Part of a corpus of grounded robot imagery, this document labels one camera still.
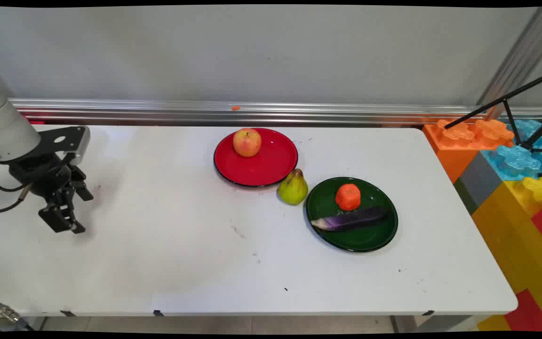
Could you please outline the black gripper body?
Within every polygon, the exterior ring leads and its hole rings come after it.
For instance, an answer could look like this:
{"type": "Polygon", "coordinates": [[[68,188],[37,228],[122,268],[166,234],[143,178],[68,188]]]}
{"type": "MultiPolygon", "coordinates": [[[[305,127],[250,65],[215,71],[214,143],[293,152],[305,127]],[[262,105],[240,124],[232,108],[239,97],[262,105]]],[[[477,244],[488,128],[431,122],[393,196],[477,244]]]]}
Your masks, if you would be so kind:
{"type": "Polygon", "coordinates": [[[9,173],[23,185],[30,185],[31,193],[47,199],[55,191],[73,188],[68,165],[76,158],[75,153],[67,153],[62,159],[56,153],[26,158],[9,163],[9,173]]]}

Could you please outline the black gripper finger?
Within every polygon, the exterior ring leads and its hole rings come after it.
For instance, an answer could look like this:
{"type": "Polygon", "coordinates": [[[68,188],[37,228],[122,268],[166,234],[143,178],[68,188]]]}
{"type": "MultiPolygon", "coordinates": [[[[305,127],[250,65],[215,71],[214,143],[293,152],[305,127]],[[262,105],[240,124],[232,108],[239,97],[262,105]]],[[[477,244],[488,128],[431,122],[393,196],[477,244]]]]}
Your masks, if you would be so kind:
{"type": "Polygon", "coordinates": [[[74,215],[73,197],[75,189],[63,188],[46,199],[47,205],[39,210],[39,217],[56,233],[67,230],[74,234],[86,231],[74,215]]]}
{"type": "Polygon", "coordinates": [[[75,165],[67,165],[71,172],[70,185],[75,193],[85,202],[93,200],[92,193],[88,190],[85,183],[86,175],[75,165]]]}

